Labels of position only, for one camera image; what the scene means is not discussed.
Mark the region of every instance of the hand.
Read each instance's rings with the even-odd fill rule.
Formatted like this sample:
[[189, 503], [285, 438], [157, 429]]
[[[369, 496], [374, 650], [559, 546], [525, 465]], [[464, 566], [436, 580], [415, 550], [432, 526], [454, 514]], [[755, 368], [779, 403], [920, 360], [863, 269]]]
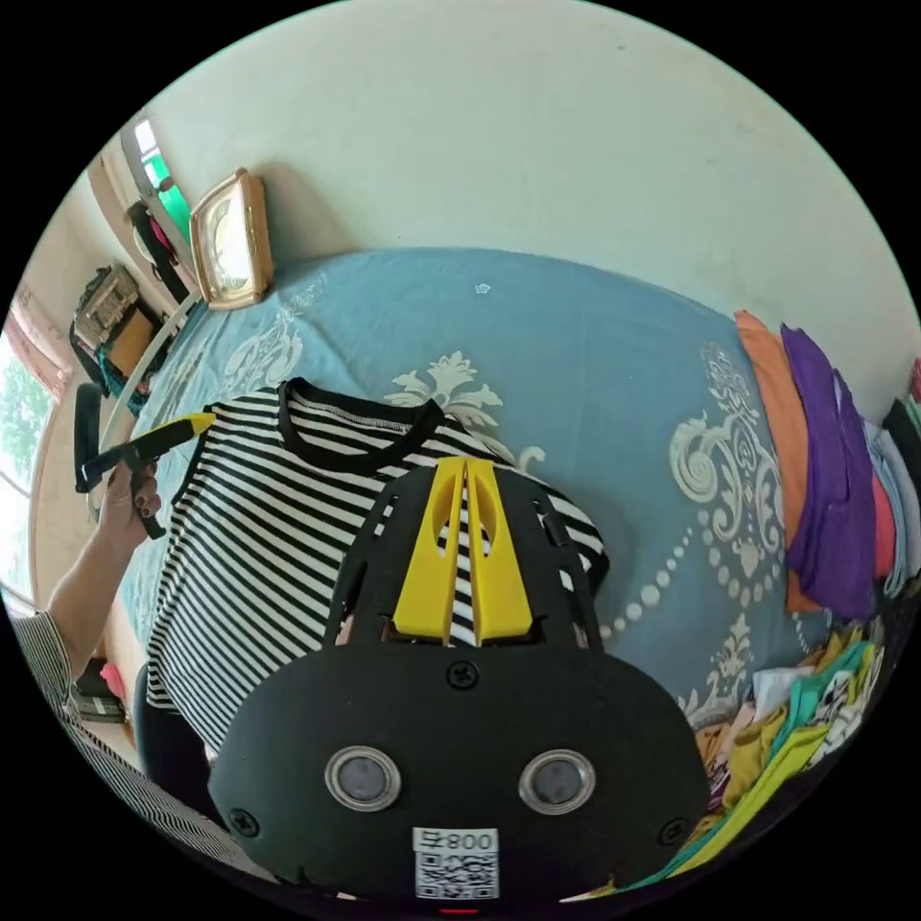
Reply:
[[132, 554], [147, 539], [141, 516], [156, 515], [162, 506], [155, 473], [155, 463], [144, 470], [144, 484], [137, 496], [131, 495], [131, 471], [123, 460], [109, 478], [97, 533], [112, 548]]

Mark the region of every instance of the clock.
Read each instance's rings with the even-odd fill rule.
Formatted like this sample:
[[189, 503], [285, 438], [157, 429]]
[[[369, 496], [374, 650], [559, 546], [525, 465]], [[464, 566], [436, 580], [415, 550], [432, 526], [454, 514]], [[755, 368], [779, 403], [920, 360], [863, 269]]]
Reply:
[[212, 310], [262, 300], [274, 275], [262, 179], [245, 169], [228, 176], [192, 209], [189, 233], [195, 274]]

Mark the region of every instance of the screw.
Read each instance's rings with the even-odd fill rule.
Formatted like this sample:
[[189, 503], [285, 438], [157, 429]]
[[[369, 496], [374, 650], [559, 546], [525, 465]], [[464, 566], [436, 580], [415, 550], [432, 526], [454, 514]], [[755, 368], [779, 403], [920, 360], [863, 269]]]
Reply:
[[456, 691], [466, 691], [480, 680], [477, 667], [472, 662], [464, 661], [455, 662], [448, 666], [447, 677], [448, 684]]
[[659, 832], [659, 843], [665, 847], [670, 847], [680, 840], [688, 837], [689, 822], [686, 818], [673, 818], [666, 822]]
[[259, 834], [259, 823], [245, 809], [231, 809], [230, 824], [244, 838], [255, 838]]

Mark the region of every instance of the striped shirt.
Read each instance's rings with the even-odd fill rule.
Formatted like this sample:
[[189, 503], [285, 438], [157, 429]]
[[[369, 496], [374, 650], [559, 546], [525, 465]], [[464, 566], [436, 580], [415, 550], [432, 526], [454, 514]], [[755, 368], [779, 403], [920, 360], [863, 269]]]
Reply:
[[[319, 649], [342, 557], [386, 483], [444, 457], [509, 465], [432, 401], [386, 406], [298, 379], [207, 411], [215, 422], [173, 500], [148, 701], [220, 751], [246, 696]], [[541, 485], [596, 589], [608, 565], [597, 529]], [[474, 643], [468, 548], [464, 506], [455, 645]]]

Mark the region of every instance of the qr code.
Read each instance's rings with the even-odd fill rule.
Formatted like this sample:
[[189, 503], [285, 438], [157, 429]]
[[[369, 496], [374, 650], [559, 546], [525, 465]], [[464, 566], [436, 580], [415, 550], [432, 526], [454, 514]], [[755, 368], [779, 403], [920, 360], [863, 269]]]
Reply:
[[497, 899], [499, 855], [416, 853], [415, 894], [420, 899]]

